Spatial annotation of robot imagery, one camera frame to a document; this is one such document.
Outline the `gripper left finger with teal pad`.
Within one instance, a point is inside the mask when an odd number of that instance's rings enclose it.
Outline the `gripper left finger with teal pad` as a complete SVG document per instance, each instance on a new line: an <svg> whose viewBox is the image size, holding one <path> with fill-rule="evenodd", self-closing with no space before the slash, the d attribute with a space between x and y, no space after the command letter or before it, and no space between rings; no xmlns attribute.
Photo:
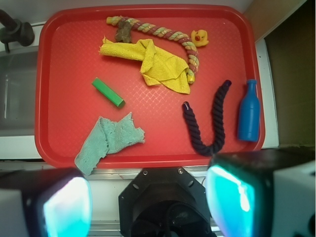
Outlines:
<svg viewBox="0 0 316 237"><path fill-rule="evenodd" d="M89 182L75 168L0 172L2 237L86 237Z"/></svg>

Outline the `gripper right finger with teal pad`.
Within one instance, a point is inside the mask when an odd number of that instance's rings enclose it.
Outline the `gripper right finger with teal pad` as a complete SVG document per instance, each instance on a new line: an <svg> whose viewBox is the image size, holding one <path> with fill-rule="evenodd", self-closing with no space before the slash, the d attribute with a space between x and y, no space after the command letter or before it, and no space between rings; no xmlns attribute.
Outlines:
<svg viewBox="0 0 316 237"><path fill-rule="evenodd" d="M226 237L316 234L314 150L216 154L205 190L211 216Z"/></svg>

